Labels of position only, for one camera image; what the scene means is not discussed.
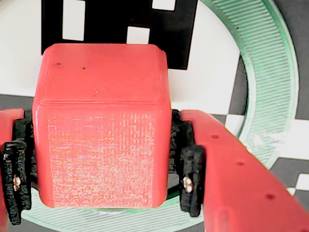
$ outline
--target striped green surface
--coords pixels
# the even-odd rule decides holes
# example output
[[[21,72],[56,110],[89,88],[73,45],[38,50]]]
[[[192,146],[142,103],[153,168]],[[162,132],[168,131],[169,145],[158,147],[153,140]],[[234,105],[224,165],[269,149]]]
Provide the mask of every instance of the striped green surface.
[[[248,76],[246,120],[239,139],[270,167],[276,147],[295,116],[298,69],[289,31],[269,0],[201,0],[225,23],[237,42]],[[63,232],[173,232],[203,221],[179,207],[179,197],[152,210],[51,209],[32,191],[33,208],[22,217]]]
[[[249,86],[239,139],[266,167],[295,118],[298,66],[292,39],[270,0],[202,0],[225,23],[240,48]]]

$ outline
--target cube top face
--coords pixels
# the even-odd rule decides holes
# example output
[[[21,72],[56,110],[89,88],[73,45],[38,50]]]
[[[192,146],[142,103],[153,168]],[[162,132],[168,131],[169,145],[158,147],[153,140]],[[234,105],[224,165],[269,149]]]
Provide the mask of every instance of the cube top face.
[[[43,60],[45,102],[158,102],[166,86],[155,45],[55,44]]]
[[[153,208],[166,199],[171,107],[157,47],[51,46],[32,110],[45,205]]]

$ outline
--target white square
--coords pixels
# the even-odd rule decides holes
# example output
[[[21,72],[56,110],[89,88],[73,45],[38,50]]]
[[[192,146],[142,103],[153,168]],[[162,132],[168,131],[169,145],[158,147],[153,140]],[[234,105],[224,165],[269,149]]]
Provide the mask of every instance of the white square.
[[[228,129],[234,136],[238,136],[245,116],[243,115],[227,115],[225,120],[225,128]]]
[[[227,115],[238,61],[239,48],[233,36],[211,9],[198,1],[188,69],[169,69],[172,107]]]
[[[295,192],[296,192],[296,189],[295,189],[295,188],[289,187],[289,188],[287,188],[286,190],[287,190],[292,196],[295,195]]]
[[[271,135],[277,140],[285,140],[284,144],[277,144],[279,157],[309,160],[308,137],[304,136],[308,130],[309,120],[294,119],[288,132]]]
[[[128,27],[126,43],[127,44],[148,44],[149,35],[150,35],[149,28]]]
[[[62,38],[84,40],[85,1],[63,0]]]
[[[297,190],[309,191],[309,174],[301,173],[296,183]]]
[[[176,0],[153,0],[153,9],[174,11]]]

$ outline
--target textured surface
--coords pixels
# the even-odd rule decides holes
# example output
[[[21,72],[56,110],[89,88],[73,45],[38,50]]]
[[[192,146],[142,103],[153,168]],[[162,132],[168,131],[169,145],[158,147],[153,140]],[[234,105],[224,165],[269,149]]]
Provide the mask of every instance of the textured surface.
[[[289,31],[271,1],[202,2],[225,21],[243,54],[249,102],[239,139],[270,168],[278,157],[273,144],[284,139],[278,141],[269,134],[288,131],[297,107],[298,67]],[[256,137],[261,145],[255,142]]]
[[[170,133],[169,144],[169,173],[176,174],[177,167],[180,164],[180,152],[181,152],[181,118],[178,110],[172,110],[172,126]]]
[[[75,117],[67,124],[62,122],[70,122],[70,115],[47,120],[55,207],[153,204],[152,116],[115,112]]]
[[[192,192],[180,190],[181,209],[189,212],[191,217],[198,217],[204,199],[206,153],[201,146],[189,145],[182,149],[181,158],[183,167],[181,183],[183,184],[183,176],[189,177],[193,183]]]
[[[180,211],[179,197],[165,201],[159,208],[136,213],[117,211],[84,211],[78,209],[52,209],[41,202],[39,194],[32,189],[32,209],[23,213],[23,218],[35,221],[56,231],[76,232],[165,232],[177,231],[193,224],[201,223],[204,218],[190,218]]]
[[[37,174],[37,162],[35,159],[35,146],[34,146],[34,134],[33,134],[33,123],[32,120],[28,124],[28,128],[26,129],[26,143],[27,143],[27,157],[28,164],[30,168],[31,181],[37,184],[38,174]]]
[[[299,98],[297,119],[309,119],[309,1],[305,0],[274,0],[281,11],[293,38],[299,68]]]
[[[67,43],[45,51],[33,121],[46,205],[162,204],[171,127],[167,72],[166,55],[154,45]]]
[[[27,181],[25,169],[25,151],[27,144],[20,140],[6,142],[3,145],[3,162],[1,176],[3,192],[10,221],[13,225],[21,223],[21,212],[31,209],[30,183]],[[20,185],[14,188],[16,177],[20,178]]]
[[[15,154],[8,148],[3,148],[7,141],[13,138],[13,123],[16,119],[23,118],[23,109],[9,109],[0,111],[0,148],[1,148],[1,197],[0,197],[0,227],[6,226],[7,213],[9,212],[10,221],[14,224],[19,224],[21,221],[21,207],[18,202],[19,194],[14,194],[13,179],[14,173],[17,171],[13,165],[15,164]]]

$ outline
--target hole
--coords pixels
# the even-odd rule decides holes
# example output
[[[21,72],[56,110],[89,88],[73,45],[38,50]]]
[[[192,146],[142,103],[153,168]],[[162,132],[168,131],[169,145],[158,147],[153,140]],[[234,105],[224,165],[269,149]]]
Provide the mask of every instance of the hole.
[[[153,0],[153,9],[164,10],[164,11],[174,11],[176,5],[176,0]]]
[[[245,163],[244,163],[244,162],[241,162],[241,161],[238,161],[238,162],[237,162],[237,165],[238,165],[238,166],[244,166]]]
[[[64,0],[62,38],[84,41],[85,1]]]
[[[273,195],[273,194],[266,194],[266,198],[272,201],[273,199],[275,199],[275,195]]]
[[[128,27],[126,43],[127,44],[148,44],[150,28]]]

